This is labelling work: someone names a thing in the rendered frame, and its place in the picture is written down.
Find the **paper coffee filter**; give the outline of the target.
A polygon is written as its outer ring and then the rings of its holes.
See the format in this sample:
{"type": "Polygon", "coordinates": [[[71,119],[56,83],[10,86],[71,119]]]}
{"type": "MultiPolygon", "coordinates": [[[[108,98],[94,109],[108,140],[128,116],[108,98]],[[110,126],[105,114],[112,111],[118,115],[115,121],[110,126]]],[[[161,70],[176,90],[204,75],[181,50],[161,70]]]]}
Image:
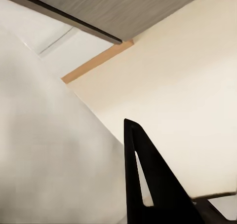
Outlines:
{"type": "Polygon", "coordinates": [[[116,224],[126,214],[124,145],[0,19],[0,224],[116,224]]]}

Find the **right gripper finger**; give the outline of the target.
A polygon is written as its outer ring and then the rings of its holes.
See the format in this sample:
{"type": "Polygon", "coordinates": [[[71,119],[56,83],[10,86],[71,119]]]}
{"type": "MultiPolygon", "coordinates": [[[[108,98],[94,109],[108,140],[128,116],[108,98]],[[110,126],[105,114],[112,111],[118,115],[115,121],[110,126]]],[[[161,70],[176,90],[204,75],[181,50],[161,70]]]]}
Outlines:
{"type": "Polygon", "coordinates": [[[143,127],[124,119],[127,224],[207,224],[143,127]],[[153,207],[143,204],[138,156],[153,207]]]}

